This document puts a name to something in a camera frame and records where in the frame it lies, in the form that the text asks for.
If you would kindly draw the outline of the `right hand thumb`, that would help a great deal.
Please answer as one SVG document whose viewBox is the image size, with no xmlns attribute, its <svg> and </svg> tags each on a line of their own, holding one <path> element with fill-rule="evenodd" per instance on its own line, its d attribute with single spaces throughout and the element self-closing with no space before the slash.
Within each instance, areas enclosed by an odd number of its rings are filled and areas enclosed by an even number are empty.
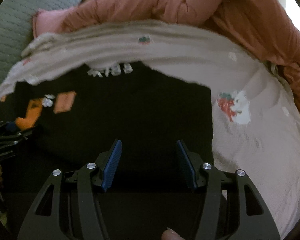
<svg viewBox="0 0 300 240">
<path fill-rule="evenodd" d="M 179 234 L 177 234 L 174 230 L 167 228 L 161 236 L 161 240 L 185 240 Z"/>
</svg>

